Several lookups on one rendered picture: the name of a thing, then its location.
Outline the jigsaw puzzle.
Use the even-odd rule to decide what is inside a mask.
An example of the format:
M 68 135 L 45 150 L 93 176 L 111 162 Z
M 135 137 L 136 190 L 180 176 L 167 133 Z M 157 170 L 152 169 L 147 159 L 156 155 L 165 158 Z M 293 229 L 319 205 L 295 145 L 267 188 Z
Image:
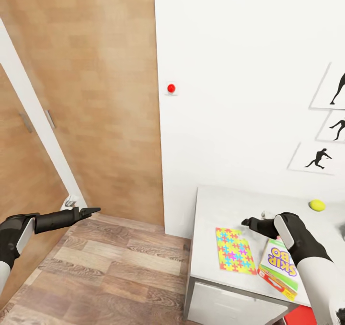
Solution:
M 257 276 L 248 241 L 238 239 L 242 232 L 216 227 L 220 270 Z

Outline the board game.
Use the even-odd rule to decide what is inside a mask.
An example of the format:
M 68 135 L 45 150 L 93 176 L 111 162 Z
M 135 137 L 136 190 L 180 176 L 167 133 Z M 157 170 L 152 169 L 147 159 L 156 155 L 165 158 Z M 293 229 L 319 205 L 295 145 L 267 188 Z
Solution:
M 280 236 L 269 238 L 257 274 L 292 302 L 299 294 L 301 278 Z

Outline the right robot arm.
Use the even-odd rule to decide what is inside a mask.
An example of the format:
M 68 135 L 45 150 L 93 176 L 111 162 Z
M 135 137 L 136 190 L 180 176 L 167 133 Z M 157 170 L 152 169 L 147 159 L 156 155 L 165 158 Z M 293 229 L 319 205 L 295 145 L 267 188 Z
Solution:
M 261 220 L 251 217 L 241 225 L 273 240 L 280 236 L 297 267 L 317 325 L 345 325 L 345 275 L 298 215 L 276 215 L 264 209 Z

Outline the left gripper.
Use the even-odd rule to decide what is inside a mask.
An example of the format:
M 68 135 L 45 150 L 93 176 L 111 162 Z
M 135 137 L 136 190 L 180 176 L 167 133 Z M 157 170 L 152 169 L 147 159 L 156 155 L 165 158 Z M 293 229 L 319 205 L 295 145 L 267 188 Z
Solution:
M 82 208 L 79 210 L 79 207 L 73 206 L 72 209 L 53 212 L 51 213 L 52 225 L 50 231 L 73 226 L 78 221 L 89 218 L 92 213 L 100 210 L 100 208 Z

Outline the tennis ball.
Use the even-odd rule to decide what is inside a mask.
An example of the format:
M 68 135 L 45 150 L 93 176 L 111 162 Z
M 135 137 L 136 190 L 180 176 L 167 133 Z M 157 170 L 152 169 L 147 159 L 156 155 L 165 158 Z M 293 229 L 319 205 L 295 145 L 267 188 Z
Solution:
M 316 211 L 324 211 L 325 210 L 325 204 L 322 201 L 317 200 L 317 199 L 312 200 L 310 202 L 310 207 Z

